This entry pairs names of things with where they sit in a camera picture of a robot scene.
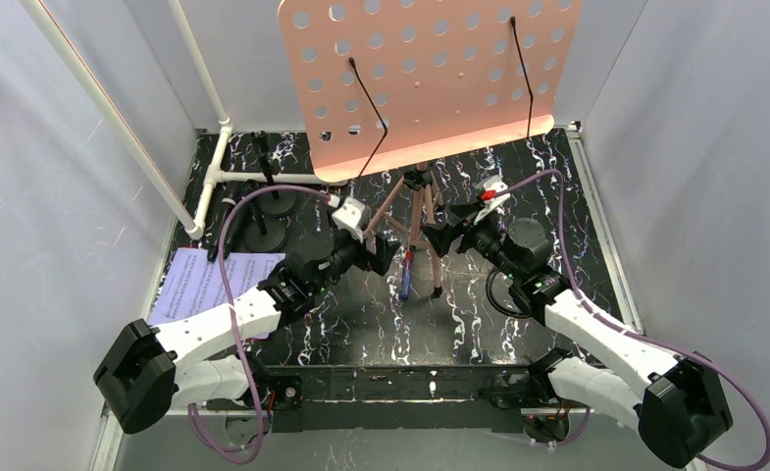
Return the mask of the white PVC pipe frame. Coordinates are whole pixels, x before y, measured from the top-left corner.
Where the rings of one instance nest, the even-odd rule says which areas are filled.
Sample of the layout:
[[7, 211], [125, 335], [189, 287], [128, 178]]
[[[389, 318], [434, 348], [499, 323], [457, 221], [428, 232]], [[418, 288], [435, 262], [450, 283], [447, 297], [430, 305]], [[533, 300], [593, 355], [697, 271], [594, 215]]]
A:
[[173, 218], [190, 238], [204, 236], [205, 223], [182, 202], [195, 129], [129, 6], [21, 5]]

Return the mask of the white sheet music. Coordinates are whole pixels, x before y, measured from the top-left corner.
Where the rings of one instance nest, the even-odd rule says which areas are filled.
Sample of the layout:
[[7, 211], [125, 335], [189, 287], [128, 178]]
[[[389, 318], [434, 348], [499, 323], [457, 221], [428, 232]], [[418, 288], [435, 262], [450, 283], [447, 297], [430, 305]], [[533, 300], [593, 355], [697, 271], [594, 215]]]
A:
[[[240, 296], [265, 280], [283, 261], [282, 253], [233, 253], [224, 261], [231, 292]], [[150, 325], [181, 321], [227, 300], [220, 264], [207, 261], [207, 251], [179, 248], [164, 276], [148, 315]]]

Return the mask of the pink tripod music stand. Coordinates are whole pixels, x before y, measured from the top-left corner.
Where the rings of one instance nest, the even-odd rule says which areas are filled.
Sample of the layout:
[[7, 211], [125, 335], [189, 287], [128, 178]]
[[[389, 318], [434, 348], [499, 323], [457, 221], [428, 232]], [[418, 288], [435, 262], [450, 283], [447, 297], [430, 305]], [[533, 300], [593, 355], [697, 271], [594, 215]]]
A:
[[555, 124], [578, 1], [283, 1], [277, 18], [318, 178], [330, 183]]

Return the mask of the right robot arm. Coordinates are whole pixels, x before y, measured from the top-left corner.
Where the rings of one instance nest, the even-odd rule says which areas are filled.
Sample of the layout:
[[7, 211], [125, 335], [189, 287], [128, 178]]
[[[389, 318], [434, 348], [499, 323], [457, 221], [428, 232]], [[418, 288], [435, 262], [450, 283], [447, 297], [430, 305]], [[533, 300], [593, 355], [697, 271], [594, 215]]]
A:
[[551, 243], [532, 219], [502, 229], [478, 203], [454, 205], [447, 223], [421, 228], [439, 256], [454, 240], [509, 276], [509, 294], [527, 317], [570, 340], [600, 362], [596, 368], [557, 349], [529, 368], [549, 396], [604, 413], [636, 431], [669, 466], [684, 468], [728, 432], [733, 417], [717, 373], [681, 353], [646, 343], [612, 316], [577, 297], [548, 263]]

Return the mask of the black microphone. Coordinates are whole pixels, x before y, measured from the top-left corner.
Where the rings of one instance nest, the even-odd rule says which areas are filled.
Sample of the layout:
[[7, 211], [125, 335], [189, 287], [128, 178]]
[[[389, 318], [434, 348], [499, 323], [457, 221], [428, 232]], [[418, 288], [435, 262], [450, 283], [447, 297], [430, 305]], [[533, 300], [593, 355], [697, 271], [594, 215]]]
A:
[[216, 205], [212, 207], [211, 216], [212, 221], [209, 225], [206, 235], [207, 241], [207, 261], [213, 263], [216, 261], [219, 254], [219, 242], [220, 233], [228, 213], [232, 207], [238, 202], [239, 196], [242, 192], [241, 182], [228, 182], [222, 189], [222, 196], [217, 201]]
[[[223, 199], [224, 203], [224, 219], [226, 219], [231, 209], [244, 197], [250, 189], [250, 184], [246, 182], [231, 182], [232, 189], [229, 189], [226, 196]], [[249, 206], [244, 205], [233, 217], [227, 234], [222, 244], [224, 258], [227, 259], [231, 252], [239, 245], [239, 235], [241, 234], [242, 227], [246, 224], [249, 217]]]

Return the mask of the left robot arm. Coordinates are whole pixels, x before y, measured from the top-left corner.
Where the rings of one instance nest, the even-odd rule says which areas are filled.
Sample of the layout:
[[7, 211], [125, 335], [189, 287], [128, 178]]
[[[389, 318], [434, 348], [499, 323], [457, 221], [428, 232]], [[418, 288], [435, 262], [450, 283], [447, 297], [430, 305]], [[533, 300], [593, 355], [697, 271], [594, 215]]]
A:
[[263, 393], [272, 379], [245, 373], [238, 355], [217, 360], [215, 354], [297, 322], [352, 267], [386, 275], [399, 247], [382, 234], [372, 247], [347, 231], [319, 237], [287, 253], [266, 279], [233, 300], [158, 326], [143, 319], [126, 324], [93, 382], [127, 434], [150, 428], [174, 405], [243, 400], [251, 385]]

